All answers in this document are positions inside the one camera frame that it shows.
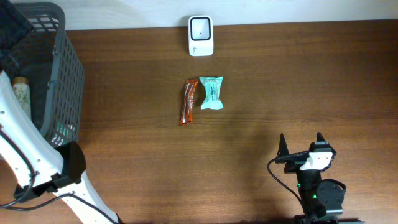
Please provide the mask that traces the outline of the white floral cosmetic tube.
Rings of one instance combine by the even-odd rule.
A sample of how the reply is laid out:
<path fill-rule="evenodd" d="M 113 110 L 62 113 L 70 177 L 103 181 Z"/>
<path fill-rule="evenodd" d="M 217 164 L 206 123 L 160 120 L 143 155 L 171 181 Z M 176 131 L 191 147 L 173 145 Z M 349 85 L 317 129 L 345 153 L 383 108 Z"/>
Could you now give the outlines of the white floral cosmetic tube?
<path fill-rule="evenodd" d="M 12 80 L 12 89 L 27 117 L 32 119 L 29 80 L 26 77 L 15 77 Z"/>

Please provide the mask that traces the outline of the small teal tissue pack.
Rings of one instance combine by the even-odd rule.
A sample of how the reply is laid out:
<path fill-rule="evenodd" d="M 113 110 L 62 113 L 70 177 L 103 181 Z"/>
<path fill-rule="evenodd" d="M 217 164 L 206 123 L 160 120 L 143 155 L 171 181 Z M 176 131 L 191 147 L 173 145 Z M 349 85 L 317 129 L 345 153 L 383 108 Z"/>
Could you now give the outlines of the small teal tissue pack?
<path fill-rule="evenodd" d="M 51 143 L 54 143 L 56 146 L 62 146 L 67 142 L 68 138 L 71 138 L 72 134 L 75 132 L 75 127 L 71 124 L 64 126 L 57 123 L 56 131 Z"/>

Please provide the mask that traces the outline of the orange snack bar wrapper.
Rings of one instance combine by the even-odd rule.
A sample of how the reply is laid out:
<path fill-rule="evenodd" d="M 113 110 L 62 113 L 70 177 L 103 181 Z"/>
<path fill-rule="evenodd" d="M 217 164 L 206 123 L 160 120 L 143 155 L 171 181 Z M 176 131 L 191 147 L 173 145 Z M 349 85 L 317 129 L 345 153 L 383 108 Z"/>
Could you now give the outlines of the orange snack bar wrapper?
<path fill-rule="evenodd" d="M 193 122 L 193 98 L 195 89 L 199 80 L 187 80 L 183 94 L 183 108 L 180 117 L 180 125 L 186 125 Z"/>

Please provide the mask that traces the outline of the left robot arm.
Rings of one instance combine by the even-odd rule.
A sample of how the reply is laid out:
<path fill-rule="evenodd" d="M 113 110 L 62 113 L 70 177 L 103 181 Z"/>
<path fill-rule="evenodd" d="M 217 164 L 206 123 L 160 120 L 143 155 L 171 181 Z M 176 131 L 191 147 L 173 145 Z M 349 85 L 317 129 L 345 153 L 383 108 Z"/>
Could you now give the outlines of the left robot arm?
<path fill-rule="evenodd" d="M 1 156 L 17 186 L 8 210 L 52 193 L 83 223 L 119 223 L 78 145 L 85 75 L 52 2 L 1 2 Z"/>

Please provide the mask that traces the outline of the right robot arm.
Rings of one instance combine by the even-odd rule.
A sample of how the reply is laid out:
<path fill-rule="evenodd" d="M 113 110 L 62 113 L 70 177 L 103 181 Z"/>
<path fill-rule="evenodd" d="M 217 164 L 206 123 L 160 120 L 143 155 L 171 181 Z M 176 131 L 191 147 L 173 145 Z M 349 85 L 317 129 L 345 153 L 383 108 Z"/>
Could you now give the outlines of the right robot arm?
<path fill-rule="evenodd" d="M 273 162 L 283 164 L 286 174 L 297 177 L 298 193 L 294 195 L 303 213 L 294 216 L 294 223 L 338 223 L 338 216 L 343 213 L 346 186 L 337 180 L 321 177 L 321 173 L 331 167 L 335 156 L 336 151 L 321 133 L 317 133 L 317 139 L 310 144 L 309 150 L 292 154 L 284 135 L 280 135 Z"/>

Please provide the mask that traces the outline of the green wet wipes pack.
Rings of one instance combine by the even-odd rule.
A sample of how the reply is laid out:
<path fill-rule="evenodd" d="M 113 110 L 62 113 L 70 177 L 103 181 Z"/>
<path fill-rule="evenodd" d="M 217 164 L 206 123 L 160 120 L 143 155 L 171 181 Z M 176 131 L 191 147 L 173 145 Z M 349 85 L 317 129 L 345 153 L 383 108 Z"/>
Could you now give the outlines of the green wet wipes pack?
<path fill-rule="evenodd" d="M 201 109 L 220 110 L 224 108 L 220 100 L 220 91 L 223 77 L 200 77 L 202 85 L 205 87 L 206 97 L 201 104 Z"/>

